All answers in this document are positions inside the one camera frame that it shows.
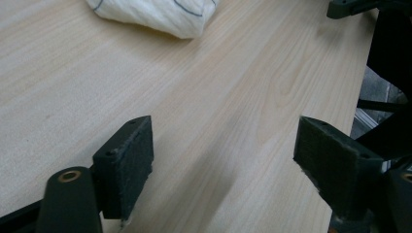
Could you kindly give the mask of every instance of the screw hole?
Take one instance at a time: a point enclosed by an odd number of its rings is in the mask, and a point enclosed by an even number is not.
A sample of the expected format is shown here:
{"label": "screw hole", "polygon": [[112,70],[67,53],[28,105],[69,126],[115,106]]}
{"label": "screw hole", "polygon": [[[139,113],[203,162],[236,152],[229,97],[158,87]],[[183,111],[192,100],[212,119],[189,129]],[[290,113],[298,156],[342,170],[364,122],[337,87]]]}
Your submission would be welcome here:
{"label": "screw hole", "polygon": [[370,158],[370,155],[366,154],[366,153],[361,153],[360,157],[368,159],[368,158]]}
{"label": "screw hole", "polygon": [[61,183],[69,183],[69,182],[76,180],[80,176],[80,174],[81,174],[80,171],[68,171],[68,172],[61,174],[58,177],[58,180]]}

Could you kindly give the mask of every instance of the wood grain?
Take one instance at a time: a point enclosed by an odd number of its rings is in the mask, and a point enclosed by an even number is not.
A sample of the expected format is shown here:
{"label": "wood grain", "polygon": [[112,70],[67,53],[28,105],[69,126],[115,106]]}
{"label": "wood grain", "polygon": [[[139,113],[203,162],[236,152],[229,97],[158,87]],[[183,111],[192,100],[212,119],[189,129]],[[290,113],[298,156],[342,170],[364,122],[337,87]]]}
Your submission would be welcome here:
{"label": "wood grain", "polygon": [[374,27],[326,8],[224,0],[179,40],[81,0],[4,0],[0,216],[151,115],[154,172],[124,232],[326,232],[330,209],[292,161],[298,118],[349,133]]}

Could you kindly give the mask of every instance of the black bracket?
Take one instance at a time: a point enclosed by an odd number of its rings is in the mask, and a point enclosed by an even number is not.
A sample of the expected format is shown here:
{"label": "black bracket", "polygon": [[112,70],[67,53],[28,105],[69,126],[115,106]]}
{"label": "black bracket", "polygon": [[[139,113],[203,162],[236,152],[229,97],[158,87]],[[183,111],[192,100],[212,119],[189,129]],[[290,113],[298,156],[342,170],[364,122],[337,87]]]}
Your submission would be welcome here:
{"label": "black bracket", "polygon": [[[364,223],[372,212],[380,232],[406,233],[412,232],[411,142],[412,104],[356,140],[303,116],[293,159],[340,222]],[[389,170],[388,161],[394,164]]]}
{"label": "black bracket", "polygon": [[327,16],[334,19],[354,16],[378,8],[397,10],[412,16],[412,0],[332,0],[329,2]]}
{"label": "black bracket", "polygon": [[122,126],[93,156],[93,165],[52,175],[44,199],[0,218],[1,232],[102,232],[105,218],[129,218],[152,172],[150,116]]}

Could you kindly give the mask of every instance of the crumpled fabric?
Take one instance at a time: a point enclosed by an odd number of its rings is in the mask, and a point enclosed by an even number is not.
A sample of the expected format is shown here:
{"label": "crumpled fabric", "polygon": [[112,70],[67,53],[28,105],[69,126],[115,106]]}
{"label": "crumpled fabric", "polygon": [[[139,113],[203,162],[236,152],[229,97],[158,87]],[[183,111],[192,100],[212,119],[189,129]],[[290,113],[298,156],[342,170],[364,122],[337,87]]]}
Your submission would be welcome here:
{"label": "crumpled fabric", "polygon": [[86,0],[100,16],[137,23],[178,38],[197,38],[220,0]]}

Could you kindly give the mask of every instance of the black rubber pad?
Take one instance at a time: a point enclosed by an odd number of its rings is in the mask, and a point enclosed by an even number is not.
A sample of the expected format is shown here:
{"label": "black rubber pad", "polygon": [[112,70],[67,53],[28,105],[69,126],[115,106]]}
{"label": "black rubber pad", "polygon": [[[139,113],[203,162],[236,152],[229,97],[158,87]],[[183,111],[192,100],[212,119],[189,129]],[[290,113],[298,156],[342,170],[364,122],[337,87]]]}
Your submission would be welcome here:
{"label": "black rubber pad", "polygon": [[99,208],[105,218],[129,218],[153,160],[150,116],[127,122],[93,156]]}
{"label": "black rubber pad", "polygon": [[380,156],[333,126],[303,116],[293,159],[339,217],[364,217],[368,192],[381,177]]}

